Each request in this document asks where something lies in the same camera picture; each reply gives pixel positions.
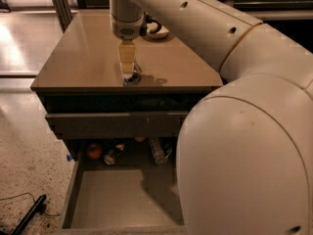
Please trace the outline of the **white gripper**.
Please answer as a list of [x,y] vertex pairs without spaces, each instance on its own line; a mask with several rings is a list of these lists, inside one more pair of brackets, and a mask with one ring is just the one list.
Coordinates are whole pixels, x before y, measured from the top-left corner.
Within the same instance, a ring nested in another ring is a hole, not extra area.
[[112,33],[122,41],[118,45],[119,65],[122,77],[125,79],[133,75],[136,46],[131,41],[148,33],[156,34],[162,25],[151,16],[143,14],[139,19],[132,22],[119,20],[111,16]]

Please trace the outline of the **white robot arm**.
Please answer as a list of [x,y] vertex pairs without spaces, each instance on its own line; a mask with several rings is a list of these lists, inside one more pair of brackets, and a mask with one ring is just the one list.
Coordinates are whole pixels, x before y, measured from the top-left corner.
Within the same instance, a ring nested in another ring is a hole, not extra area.
[[187,235],[312,235],[312,55],[216,0],[129,0],[214,68],[177,144]]

